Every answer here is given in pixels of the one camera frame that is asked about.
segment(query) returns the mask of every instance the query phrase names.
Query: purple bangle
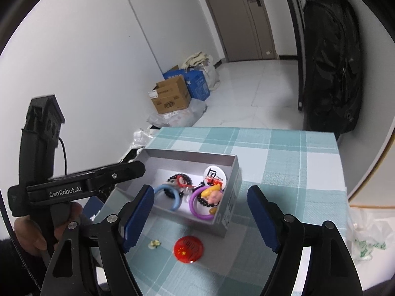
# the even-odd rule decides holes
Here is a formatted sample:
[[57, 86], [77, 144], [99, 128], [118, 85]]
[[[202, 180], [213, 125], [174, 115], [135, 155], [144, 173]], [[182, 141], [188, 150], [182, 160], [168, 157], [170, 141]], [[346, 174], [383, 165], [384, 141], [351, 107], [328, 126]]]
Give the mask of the purple bangle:
[[201, 194], [203, 191], [205, 191], [206, 189], [208, 189], [208, 188], [210, 188], [210, 187], [211, 187], [211, 186], [204, 186], [204, 187], [201, 187], [201, 188], [195, 190], [195, 191], [193, 192], [193, 194], [191, 195], [191, 198], [189, 198], [189, 210], [191, 211], [191, 213], [192, 213], [194, 216], [196, 216], [197, 218], [199, 218], [199, 219], [201, 219], [201, 220], [211, 220], [211, 219], [214, 219], [214, 215], [201, 215], [201, 214], [197, 213], [197, 212], [195, 211], [195, 208], [194, 208], [194, 200], [195, 200], [195, 198], [196, 198], [199, 194]]

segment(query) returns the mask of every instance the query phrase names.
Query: metal bolt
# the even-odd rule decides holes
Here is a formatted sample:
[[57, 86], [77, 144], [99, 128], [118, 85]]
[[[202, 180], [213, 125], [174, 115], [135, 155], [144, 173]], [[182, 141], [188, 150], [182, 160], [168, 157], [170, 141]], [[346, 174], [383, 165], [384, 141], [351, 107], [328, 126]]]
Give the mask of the metal bolt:
[[74, 229], [76, 226], [77, 226], [77, 223], [75, 221], [72, 221], [70, 224], [68, 224], [67, 228]]
[[107, 217], [107, 221], [108, 221], [109, 223], [115, 222], [115, 221], [117, 221], [117, 219], [118, 219], [118, 216], [117, 216], [117, 215], [109, 215], [109, 216]]
[[331, 221], [325, 221], [325, 227], [328, 229], [333, 229], [335, 227], [335, 224]]
[[286, 222], [294, 222], [295, 217], [293, 217], [292, 215], [285, 215], [285, 216], [284, 216], [284, 220], [285, 220]]

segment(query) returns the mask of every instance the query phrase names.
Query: plaid tablecloth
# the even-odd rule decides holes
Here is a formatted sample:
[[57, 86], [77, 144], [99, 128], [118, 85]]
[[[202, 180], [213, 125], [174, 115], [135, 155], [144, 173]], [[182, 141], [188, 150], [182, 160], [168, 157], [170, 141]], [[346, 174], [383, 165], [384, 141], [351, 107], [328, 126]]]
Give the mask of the plaid tablecloth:
[[[242, 184], [225, 238], [150, 215], [136, 247], [126, 255], [147, 296], [259, 295], [276, 255], [267, 248], [249, 211], [247, 189], [259, 185], [283, 213], [321, 224], [332, 220], [346, 233], [346, 188], [333, 134], [243, 128], [163, 128], [148, 148], [234, 154]], [[95, 222], [117, 213], [125, 196], [114, 191]], [[194, 264], [178, 262], [174, 243], [185, 235], [201, 239], [205, 252]], [[155, 250], [147, 246], [159, 239]], [[293, 296], [301, 295], [310, 250], [303, 251]]]

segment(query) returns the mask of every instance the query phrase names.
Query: open box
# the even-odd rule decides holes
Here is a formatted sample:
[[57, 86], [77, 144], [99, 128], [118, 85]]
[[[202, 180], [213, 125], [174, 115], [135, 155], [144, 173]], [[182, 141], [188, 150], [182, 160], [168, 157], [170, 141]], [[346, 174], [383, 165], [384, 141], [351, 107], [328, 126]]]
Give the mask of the open box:
[[[191, 214], [189, 204], [185, 198], [181, 199], [179, 209], [170, 211], [174, 200], [167, 197], [163, 191], [155, 195], [153, 212], [159, 216], [176, 221], [180, 224], [194, 227], [198, 230], [210, 232], [218, 236], [225, 236], [230, 218], [236, 204], [236, 198], [241, 184], [240, 168], [237, 156], [217, 153], [190, 152], [163, 149], [143, 149], [135, 158], [145, 165], [143, 177], [118, 184], [117, 187], [127, 195], [135, 197], [145, 184], [153, 188], [165, 183], [175, 174], [187, 174], [193, 185], [203, 181], [203, 174], [207, 167], [220, 167], [227, 179], [224, 195], [217, 207], [212, 220], [201, 220]], [[195, 199], [195, 209], [203, 215], [209, 214], [209, 207], [204, 207]]]

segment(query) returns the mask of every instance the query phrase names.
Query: black cable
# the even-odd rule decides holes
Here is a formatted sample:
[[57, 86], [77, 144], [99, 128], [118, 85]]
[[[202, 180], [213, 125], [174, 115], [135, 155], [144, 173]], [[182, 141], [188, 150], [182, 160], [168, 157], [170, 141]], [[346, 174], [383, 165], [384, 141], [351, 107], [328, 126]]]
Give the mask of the black cable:
[[34, 284], [37, 286], [39, 291], [41, 291], [40, 284], [34, 278], [32, 272], [30, 271], [29, 267], [27, 266], [26, 262], [24, 261], [22, 255], [20, 253], [21, 246], [20, 246], [19, 241], [17, 239], [17, 236], [15, 235], [15, 232], [14, 232], [14, 230], [12, 228], [11, 222], [9, 221], [7, 209], [5, 208], [3, 195], [1, 194], [1, 190], [0, 190], [0, 213], [1, 213], [1, 216], [3, 217], [5, 227], [7, 228], [7, 231], [8, 231], [8, 234], [9, 234], [9, 239], [11, 240], [11, 243], [13, 244], [13, 246], [15, 248], [15, 251], [17, 252], [17, 254], [19, 256], [19, 259], [22, 262], [23, 268], [27, 271], [27, 273], [29, 274], [29, 276], [31, 277], [31, 279], [33, 280]]
[[66, 148], [64, 147], [64, 142], [61, 137], [59, 137], [59, 141], [62, 144], [63, 148], [63, 156], [64, 156], [64, 174], [67, 175], [67, 158], [66, 158]]

